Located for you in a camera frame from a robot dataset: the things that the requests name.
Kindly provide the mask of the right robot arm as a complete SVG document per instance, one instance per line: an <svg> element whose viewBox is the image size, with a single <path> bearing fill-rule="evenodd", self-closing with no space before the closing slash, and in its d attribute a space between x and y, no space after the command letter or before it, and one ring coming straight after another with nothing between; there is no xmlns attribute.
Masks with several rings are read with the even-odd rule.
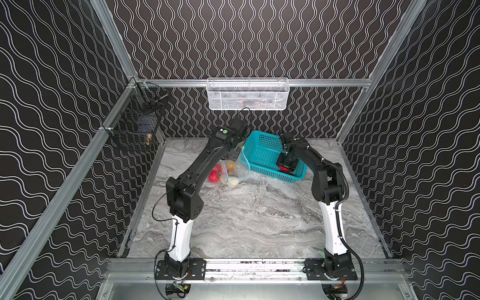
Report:
<svg viewBox="0 0 480 300"><path fill-rule="evenodd" d="M291 169L297 160L313 173L311 192L321 208L326 234L323 270L331 279L346 279L355 270L352 257L359 263L360 280L365 279L365 269L358 254L348 245L341 216L342 205L350 196L348 181L339 163L333 163L315 150L303 137L292 133L279 136L282 153L277 165Z"/></svg>

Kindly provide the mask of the aluminium front rail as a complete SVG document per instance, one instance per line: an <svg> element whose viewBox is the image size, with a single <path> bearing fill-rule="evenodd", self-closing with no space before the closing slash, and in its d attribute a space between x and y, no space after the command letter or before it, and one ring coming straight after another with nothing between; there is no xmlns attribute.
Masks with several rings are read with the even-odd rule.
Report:
<svg viewBox="0 0 480 300"><path fill-rule="evenodd" d="M175 278L162 261L112 259L99 300L325 300L333 290L360 300L415 300L398 259L363 259L344 274L327 277L320 259L192 259Z"/></svg>

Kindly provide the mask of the teal plastic basket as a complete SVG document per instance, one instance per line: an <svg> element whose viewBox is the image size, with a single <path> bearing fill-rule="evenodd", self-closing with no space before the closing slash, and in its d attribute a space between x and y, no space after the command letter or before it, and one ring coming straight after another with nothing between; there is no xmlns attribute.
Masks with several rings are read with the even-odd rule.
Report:
<svg viewBox="0 0 480 300"><path fill-rule="evenodd" d="M251 171L287 183L303 180L308 168L305 163L299 161L293 172L284 172L276 165L281 153L280 137L267 132L253 131L244 144L244 154Z"/></svg>

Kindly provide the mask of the clear wall basket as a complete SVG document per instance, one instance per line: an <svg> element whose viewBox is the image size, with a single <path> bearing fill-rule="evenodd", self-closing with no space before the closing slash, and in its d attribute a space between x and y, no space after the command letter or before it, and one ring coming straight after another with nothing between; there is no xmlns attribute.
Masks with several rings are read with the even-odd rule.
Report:
<svg viewBox="0 0 480 300"><path fill-rule="evenodd" d="M213 111L282 111L288 103L290 82L283 77L210 77L206 92Z"/></svg>

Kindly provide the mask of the dark red apple toy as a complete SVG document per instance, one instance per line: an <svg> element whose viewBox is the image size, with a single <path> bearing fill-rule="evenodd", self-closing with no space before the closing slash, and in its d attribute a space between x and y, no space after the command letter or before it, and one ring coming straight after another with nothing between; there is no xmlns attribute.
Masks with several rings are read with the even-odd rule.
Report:
<svg viewBox="0 0 480 300"><path fill-rule="evenodd" d="M216 170L211 171L208 180L210 183L217 183L220 180L219 173Z"/></svg>

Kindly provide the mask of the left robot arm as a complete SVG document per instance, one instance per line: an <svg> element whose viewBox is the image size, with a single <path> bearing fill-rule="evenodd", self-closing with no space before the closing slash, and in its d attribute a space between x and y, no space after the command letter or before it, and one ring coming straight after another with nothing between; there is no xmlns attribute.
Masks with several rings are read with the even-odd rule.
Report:
<svg viewBox="0 0 480 300"><path fill-rule="evenodd" d="M166 196L172 215L170 250L164 255L167 273L174 278L187 275L191 257L190 239L195 219L203 210L200 191L217 163L236 160L251 133L248 122L234 119L211 131L206 146L192 165L177 178L166 181Z"/></svg>

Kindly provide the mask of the clear zip top bag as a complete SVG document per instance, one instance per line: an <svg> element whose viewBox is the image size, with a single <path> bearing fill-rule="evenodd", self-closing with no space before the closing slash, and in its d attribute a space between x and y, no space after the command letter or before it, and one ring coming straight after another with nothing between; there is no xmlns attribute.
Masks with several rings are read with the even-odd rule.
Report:
<svg viewBox="0 0 480 300"><path fill-rule="evenodd" d="M220 174L220 179L218 182L222 183L223 185L227 185L226 182L230 178L238 178L239 180L244 180L251 172L251 165L245 155L245 147L241 148L241 152L237 157L237 160L234 161L234 169L227 170L225 166L226 160L221 160L217 163L217 165L221 165L223 167L223 173Z"/></svg>

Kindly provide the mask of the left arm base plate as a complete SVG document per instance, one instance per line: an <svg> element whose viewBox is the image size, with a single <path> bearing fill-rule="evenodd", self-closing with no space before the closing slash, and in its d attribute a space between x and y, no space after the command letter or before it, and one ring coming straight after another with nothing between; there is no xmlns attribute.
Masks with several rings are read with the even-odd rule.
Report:
<svg viewBox="0 0 480 300"><path fill-rule="evenodd" d="M207 262L200 258L187 258L183 262L163 259L156 263L155 280L204 280Z"/></svg>

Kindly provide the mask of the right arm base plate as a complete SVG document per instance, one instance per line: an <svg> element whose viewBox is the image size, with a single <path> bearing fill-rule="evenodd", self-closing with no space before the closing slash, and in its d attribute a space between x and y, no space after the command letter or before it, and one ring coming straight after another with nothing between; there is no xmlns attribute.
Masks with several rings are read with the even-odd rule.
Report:
<svg viewBox="0 0 480 300"><path fill-rule="evenodd" d="M308 281L356 281L358 275L351 258L306 259L302 272Z"/></svg>

